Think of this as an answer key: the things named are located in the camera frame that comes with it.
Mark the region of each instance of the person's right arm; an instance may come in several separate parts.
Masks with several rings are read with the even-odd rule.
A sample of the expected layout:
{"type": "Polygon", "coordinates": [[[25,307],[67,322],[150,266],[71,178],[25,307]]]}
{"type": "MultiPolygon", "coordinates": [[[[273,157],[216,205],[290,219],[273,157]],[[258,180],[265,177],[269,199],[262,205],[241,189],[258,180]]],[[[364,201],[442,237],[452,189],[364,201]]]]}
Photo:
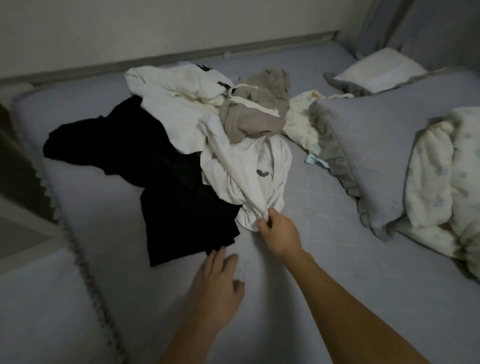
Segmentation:
{"type": "Polygon", "coordinates": [[[335,364],[429,363],[317,265],[291,219],[273,208],[268,215],[257,222],[260,233],[298,283],[335,364]]]}

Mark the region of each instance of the black garment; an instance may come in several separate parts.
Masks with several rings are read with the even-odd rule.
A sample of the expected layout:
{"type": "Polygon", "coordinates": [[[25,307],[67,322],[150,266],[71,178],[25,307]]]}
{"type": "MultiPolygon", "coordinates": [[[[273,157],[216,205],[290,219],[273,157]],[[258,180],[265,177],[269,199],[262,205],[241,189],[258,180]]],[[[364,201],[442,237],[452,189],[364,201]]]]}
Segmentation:
{"type": "Polygon", "coordinates": [[[49,134],[43,154],[118,174],[145,190],[140,197],[150,266],[234,243],[239,205],[202,182],[197,154],[181,154],[162,123],[133,96],[107,116],[64,124],[49,134]]]}

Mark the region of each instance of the gray bed sheet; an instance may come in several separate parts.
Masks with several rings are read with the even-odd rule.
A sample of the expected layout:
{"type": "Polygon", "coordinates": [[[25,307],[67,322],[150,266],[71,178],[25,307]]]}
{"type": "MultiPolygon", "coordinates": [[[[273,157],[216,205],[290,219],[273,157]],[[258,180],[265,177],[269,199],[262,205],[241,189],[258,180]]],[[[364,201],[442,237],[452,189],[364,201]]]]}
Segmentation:
{"type": "MultiPolygon", "coordinates": [[[[209,65],[240,76],[284,68],[294,96],[314,88],[325,95],[337,93],[323,73],[342,72],[354,61],[332,42],[209,65]]],[[[99,292],[94,298],[103,297],[131,362],[156,363],[178,327],[205,254],[150,268],[139,200],[142,189],[94,167],[43,158],[41,152],[50,131],[107,115],[128,96],[123,75],[110,74],[29,94],[16,100],[13,109],[24,145],[95,279],[99,292]]],[[[433,363],[477,363],[478,284],[450,259],[406,237],[381,242],[362,227],[355,202],[338,181],[327,170],[305,164],[305,151],[290,141],[289,145],[293,161],[283,212],[297,224],[305,249],[433,363]]],[[[206,362],[330,363],[291,276],[267,252],[258,234],[241,227],[240,231],[227,253],[240,255],[236,277],[246,282],[245,298],[206,362]]]]}

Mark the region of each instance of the bed sheet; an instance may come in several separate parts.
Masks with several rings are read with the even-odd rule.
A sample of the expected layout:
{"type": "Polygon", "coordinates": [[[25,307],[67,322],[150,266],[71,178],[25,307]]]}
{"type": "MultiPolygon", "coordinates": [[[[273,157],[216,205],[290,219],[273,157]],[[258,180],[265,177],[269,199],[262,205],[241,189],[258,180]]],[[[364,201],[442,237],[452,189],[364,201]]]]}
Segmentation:
{"type": "MultiPolygon", "coordinates": [[[[337,91],[324,81],[323,73],[342,72],[354,61],[331,42],[209,65],[228,76],[281,67],[290,74],[292,96],[310,89],[328,96],[337,91]]],[[[149,364],[157,362],[178,327],[205,254],[150,268],[139,200],[142,189],[94,167],[49,160],[41,153],[50,131],[64,123],[106,116],[129,95],[123,75],[110,74],[23,96],[13,111],[24,146],[73,239],[84,276],[93,277],[86,283],[100,319],[118,333],[132,363],[149,364]]],[[[293,161],[284,213],[297,224],[305,249],[433,363],[477,362],[477,283],[448,258],[401,235],[389,243],[378,240],[362,227],[355,202],[338,181],[327,170],[305,164],[305,151],[288,143],[293,161]]],[[[236,278],[246,282],[245,298],[206,362],[330,363],[291,276],[257,233],[241,227],[240,231],[227,253],[240,255],[236,278]]],[[[173,238],[168,243],[179,242],[173,238]]]]}

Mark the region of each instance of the hand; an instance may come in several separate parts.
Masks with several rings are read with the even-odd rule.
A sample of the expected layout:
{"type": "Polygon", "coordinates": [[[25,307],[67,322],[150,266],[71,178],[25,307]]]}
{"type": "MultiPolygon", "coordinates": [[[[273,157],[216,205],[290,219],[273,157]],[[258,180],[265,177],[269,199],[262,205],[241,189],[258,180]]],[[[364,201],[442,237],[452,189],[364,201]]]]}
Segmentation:
{"type": "Polygon", "coordinates": [[[225,247],[218,252],[213,250],[199,272],[194,288],[196,308],[193,318],[214,330],[224,328],[232,320],[245,294],[245,283],[233,280],[238,255],[229,256],[225,267],[224,259],[225,247]]]}
{"type": "Polygon", "coordinates": [[[274,208],[268,209],[268,222],[260,218],[257,226],[268,249],[280,259],[303,250],[299,232],[292,219],[274,208]]]}

